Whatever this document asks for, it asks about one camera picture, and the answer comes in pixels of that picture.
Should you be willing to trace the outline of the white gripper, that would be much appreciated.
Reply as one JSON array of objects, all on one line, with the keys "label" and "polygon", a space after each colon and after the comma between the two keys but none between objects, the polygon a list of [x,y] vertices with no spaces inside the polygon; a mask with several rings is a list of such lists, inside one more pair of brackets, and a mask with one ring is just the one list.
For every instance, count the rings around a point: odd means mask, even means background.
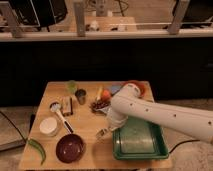
[{"label": "white gripper", "polygon": [[109,130],[114,131],[121,128],[126,123],[126,116],[110,109],[107,114],[107,121]]}]

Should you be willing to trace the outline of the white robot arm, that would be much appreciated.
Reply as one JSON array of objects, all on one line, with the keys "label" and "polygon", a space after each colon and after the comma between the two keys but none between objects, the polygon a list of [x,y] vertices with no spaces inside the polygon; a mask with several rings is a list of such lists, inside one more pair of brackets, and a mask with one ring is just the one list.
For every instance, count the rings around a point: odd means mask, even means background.
[{"label": "white robot arm", "polygon": [[120,128],[133,116],[213,144],[213,111],[149,102],[140,95],[136,84],[127,83],[111,98],[110,127]]}]

